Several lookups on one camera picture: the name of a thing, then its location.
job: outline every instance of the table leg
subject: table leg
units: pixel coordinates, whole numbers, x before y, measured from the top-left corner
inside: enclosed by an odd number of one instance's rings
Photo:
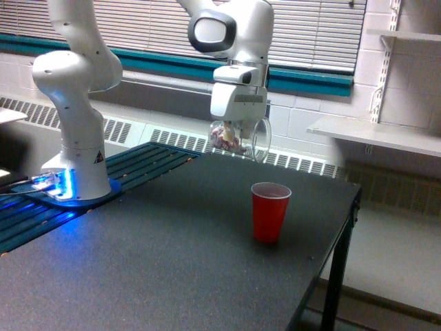
[[[338,300],[340,299],[340,291],[342,289],[343,277],[345,275],[349,244],[351,242],[353,215],[351,218],[352,219],[347,222],[345,229],[343,230],[343,233],[334,249],[320,331],[334,330]]]

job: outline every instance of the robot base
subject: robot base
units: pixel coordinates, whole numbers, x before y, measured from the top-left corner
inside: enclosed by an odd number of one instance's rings
[[[122,194],[121,184],[118,181],[115,181],[113,179],[109,179],[110,182],[110,188],[112,189],[109,194],[105,195],[104,197],[98,198],[98,199],[92,199],[92,200],[73,200],[73,201],[58,201],[48,195],[46,195],[43,192],[35,192],[26,194],[27,197],[29,197],[32,200],[38,201],[42,204],[49,205],[50,207],[56,207],[66,210],[75,210],[75,209],[82,209],[82,210],[89,210],[96,207],[99,207],[100,205],[103,205],[104,203],[107,203],[117,197],[119,197]],[[34,188],[32,185],[20,185],[12,189],[13,192],[25,192],[33,190]]]

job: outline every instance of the cable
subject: cable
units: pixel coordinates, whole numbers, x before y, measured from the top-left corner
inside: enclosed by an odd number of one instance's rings
[[[24,181],[18,181],[16,183],[11,183],[11,184],[8,184],[8,185],[4,185],[4,186],[2,186],[0,188],[0,192],[1,191],[6,191],[6,190],[10,190],[11,188],[14,188],[15,186],[23,185],[23,184],[28,184],[28,183],[32,183],[32,180],[31,179],[26,179]]]
[[[49,190],[53,190],[54,186],[48,186],[46,188],[41,188],[40,190],[31,190],[31,191],[23,191],[23,192],[12,192],[12,193],[1,193],[0,197],[13,197],[13,196],[17,196],[17,195],[26,195],[26,194],[31,194],[31,193],[38,193],[38,192],[43,192],[43,191],[49,191]]]

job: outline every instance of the red plastic cup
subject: red plastic cup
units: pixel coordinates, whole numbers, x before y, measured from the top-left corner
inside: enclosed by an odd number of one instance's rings
[[[291,190],[276,183],[256,183],[253,193],[254,238],[276,243],[287,211]]]

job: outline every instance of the warning label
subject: warning label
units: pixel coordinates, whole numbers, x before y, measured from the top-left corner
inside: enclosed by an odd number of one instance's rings
[[[100,163],[100,162],[103,162],[103,161],[104,161],[103,154],[101,154],[101,151],[99,150],[99,151],[98,151],[98,154],[97,154],[97,156],[96,156],[96,158],[95,158],[95,162],[94,162],[94,164],[95,164],[95,163]]]

